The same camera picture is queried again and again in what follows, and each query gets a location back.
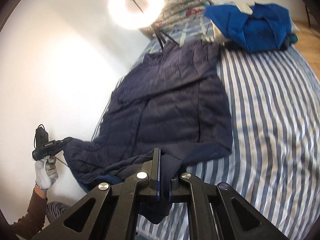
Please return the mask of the brown sleeved left forearm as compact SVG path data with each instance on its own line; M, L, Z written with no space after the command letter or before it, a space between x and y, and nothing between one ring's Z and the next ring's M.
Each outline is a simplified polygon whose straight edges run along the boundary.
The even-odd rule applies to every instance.
M9 225L10 230L18 239L32 239L42 230L45 223L47 202L47 192L35 185L27 213Z

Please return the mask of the white gloved left hand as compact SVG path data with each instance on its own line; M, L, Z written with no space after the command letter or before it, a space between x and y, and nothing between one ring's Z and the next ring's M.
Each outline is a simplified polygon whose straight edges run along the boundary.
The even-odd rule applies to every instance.
M46 156L35 162L35 184L42 191L47 191L58 179L56 158Z

